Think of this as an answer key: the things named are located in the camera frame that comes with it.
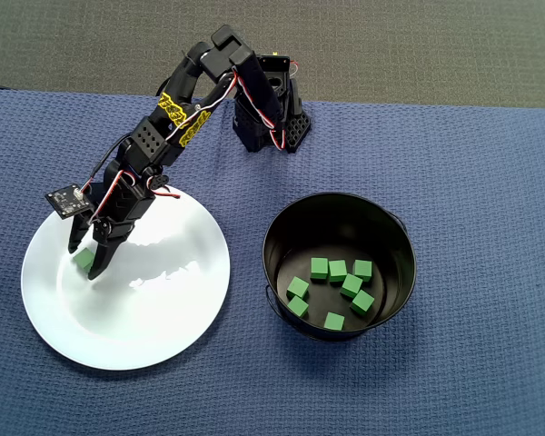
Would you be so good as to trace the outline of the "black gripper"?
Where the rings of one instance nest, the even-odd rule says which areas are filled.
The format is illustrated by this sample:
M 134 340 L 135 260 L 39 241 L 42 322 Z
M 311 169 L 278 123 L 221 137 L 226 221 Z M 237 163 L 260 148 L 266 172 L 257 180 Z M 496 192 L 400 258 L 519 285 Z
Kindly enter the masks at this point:
M 74 253 L 91 224 L 97 242 L 88 279 L 98 277 L 109 265 L 118 249 L 129 237 L 132 225 L 143 217 L 155 199 L 157 171 L 105 170 L 100 182 L 88 187 L 91 212 L 74 216 L 67 249 Z

